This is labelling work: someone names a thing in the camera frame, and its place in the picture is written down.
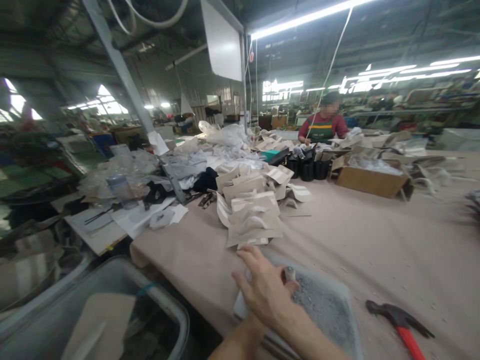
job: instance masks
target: beige table surface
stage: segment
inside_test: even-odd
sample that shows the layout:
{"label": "beige table surface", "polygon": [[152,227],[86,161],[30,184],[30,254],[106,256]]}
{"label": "beige table surface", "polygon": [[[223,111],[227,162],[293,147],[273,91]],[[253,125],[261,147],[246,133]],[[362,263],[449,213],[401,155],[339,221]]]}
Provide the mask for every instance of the beige table surface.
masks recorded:
{"label": "beige table surface", "polygon": [[[480,154],[435,154],[466,156],[467,173],[480,177]],[[436,335],[413,331],[427,359],[479,359],[480,229],[463,196],[480,183],[456,181],[441,198],[414,193],[402,202],[326,180],[293,182],[313,193],[313,216],[283,217],[284,236],[266,249],[349,287],[365,359],[409,359],[394,328],[366,311],[369,299],[400,306]],[[224,336],[238,323],[231,272],[245,266],[225,249],[215,204],[188,208],[180,223],[140,235],[132,258],[154,264]],[[258,357],[269,356],[261,350]]]}

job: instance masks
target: hair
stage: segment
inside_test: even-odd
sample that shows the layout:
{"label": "hair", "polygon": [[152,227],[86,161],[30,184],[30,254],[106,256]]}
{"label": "hair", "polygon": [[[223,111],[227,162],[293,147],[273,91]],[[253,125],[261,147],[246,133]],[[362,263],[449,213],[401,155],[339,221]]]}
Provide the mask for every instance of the hair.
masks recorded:
{"label": "hair", "polygon": [[332,105],[334,103],[340,102],[340,93],[338,91],[329,92],[326,95],[323,95],[320,104],[321,105]]}

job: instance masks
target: water bottle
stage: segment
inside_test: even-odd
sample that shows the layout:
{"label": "water bottle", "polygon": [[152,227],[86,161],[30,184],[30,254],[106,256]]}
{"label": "water bottle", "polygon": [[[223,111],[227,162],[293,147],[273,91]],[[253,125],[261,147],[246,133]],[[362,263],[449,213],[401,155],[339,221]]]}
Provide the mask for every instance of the water bottle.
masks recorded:
{"label": "water bottle", "polygon": [[106,182],[110,187],[112,195],[120,201],[121,206],[125,210],[132,209],[139,205],[139,202],[134,197],[132,189],[130,189],[125,175],[120,174],[109,176],[107,177]]}

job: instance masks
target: green apron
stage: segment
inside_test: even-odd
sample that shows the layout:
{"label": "green apron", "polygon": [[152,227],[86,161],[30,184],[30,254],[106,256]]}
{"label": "green apron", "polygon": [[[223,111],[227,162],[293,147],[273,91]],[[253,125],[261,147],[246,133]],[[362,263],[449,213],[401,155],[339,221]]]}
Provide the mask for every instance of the green apron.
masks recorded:
{"label": "green apron", "polygon": [[332,118],[327,122],[315,122],[312,125],[313,119],[308,119],[308,129],[310,134],[308,138],[311,139],[312,143],[326,143],[327,140],[334,137],[334,131],[332,129]]}

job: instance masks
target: red sleeve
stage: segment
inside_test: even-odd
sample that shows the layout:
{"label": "red sleeve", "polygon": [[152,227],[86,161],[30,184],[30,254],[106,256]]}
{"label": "red sleeve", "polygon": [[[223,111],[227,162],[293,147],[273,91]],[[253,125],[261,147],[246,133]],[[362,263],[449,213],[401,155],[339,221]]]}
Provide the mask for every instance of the red sleeve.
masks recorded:
{"label": "red sleeve", "polygon": [[334,134],[336,133],[339,138],[343,139],[347,133],[350,132],[345,119],[343,116],[337,116],[335,121],[335,129],[333,129]]}
{"label": "red sleeve", "polygon": [[301,126],[300,130],[298,131],[298,136],[300,137],[306,137],[307,136],[307,132],[309,131],[309,121],[308,119],[305,120],[305,122],[303,123],[303,125]]}

